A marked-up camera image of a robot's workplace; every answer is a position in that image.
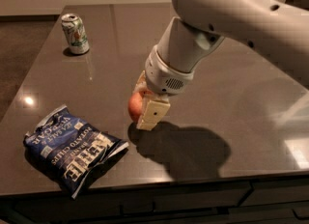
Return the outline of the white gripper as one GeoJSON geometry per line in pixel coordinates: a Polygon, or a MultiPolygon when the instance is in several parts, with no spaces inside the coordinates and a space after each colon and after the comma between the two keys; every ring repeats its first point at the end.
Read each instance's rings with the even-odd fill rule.
{"type": "Polygon", "coordinates": [[[167,95],[181,94],[192,79],[193,72],[184,73],[170,68],[159,56],[155,45],[146,60],[145,71],[139,75],[133,90],[134,94],[145,95],[137,128],[147,131],[155,128],[170,109],[167,95]],[[156,94],[150,95],[149,89],[156,94]]]}

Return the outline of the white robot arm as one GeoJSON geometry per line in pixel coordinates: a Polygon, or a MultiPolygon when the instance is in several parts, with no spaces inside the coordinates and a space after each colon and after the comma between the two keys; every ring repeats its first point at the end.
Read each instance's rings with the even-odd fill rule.
{"type": "Polygon", "coordinates": [[[172,0],[176,15],[148,56],[128,110],[137,127],[151,130],[183,92],[199,62],[226,38],[252,48],[306,86],[309,14],[275,0],[172,0]]]}

